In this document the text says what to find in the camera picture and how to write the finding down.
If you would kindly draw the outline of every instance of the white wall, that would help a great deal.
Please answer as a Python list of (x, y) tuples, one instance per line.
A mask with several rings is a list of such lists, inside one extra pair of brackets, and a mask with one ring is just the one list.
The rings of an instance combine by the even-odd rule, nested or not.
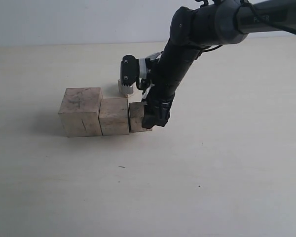
[(182, 5), (195, 9), (199, 3), (194, 0), (0, 0), (0, 46), (164, 41), (169, 35), (171, 18)]

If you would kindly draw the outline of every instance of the robotic arm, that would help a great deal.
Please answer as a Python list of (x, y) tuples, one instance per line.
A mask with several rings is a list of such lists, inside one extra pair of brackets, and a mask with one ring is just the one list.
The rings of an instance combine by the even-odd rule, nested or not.
[(162, 52), (142, 59), (126, 55), (121, 61), (122, 86), (135, 83), (143, 92), (143, 128), (167, 124), (176, 89), (203, 53), (241, 43), (250, 33), (286, 31), (296, 35), (296, 0), (254, 5), (248, 0), (196, 1), (203, 3), (200, 8), (181, 7), (174, 14)]

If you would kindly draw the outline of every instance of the table surface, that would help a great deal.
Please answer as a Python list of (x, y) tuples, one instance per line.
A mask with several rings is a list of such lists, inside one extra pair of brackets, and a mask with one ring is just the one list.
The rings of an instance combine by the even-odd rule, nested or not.
[(202, 55), (165, 128), (64, 136), (66, 88), (164, 44), (0, 48), (0, 237), (296, 237), (295, 37)]

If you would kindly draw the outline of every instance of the black cable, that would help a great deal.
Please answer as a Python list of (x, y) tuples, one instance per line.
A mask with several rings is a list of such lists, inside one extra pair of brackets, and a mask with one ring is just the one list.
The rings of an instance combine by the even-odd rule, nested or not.
[(214, 51), (214, 50), (216, 50), (216, 49), (219, 49), (220, 47), (222, 47), (222, 45), (218, 45), (218, 46), (216, 46), (215, 48), (211, 48), (211, 49), (204, 50), (202, 53), (211, 52), (211, 51)]
[(282, 26), (282, 25), (278, 25), (278, 24), (275, 24), (275, 23), (268, 22), (268, 21), (264, 20), (263, 17), (261, 17), (261, 16), (257, 13), (257, 11), (256, 11), (255, 7), (253, 6), (253, 4), (250, 3), (248, 0), (241, 0), (241, 3), (242, 3), (242, 5), (241, 5), (242, 7), (249, 7), (250, 10), (252, 11), (253, 15), (254, 15), (259, 21), (263, 22), (264, 24), (269, 25), (269, 26), (271, 26), (271, 27), (273, 27), (273, 28), (276, 28), (276, 29), (279, 29), (279, 30), (282, 30), (282, 31), (286, 31), (286, 32), (288, 32), (288, 33), (291, 33), (291, 34), (296, 35), (296, 30), (293, 29), (293, 28), (286, 27), (286, 26)]

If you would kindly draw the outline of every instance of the row of wooden blocks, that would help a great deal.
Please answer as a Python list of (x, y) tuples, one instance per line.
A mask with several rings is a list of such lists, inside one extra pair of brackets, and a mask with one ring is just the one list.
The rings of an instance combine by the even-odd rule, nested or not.
[(67, 137), (128, 135), (152, 130), (142, 128), (142, 102), (105, 99), (99, 87), (67, 88), (59, 117)]

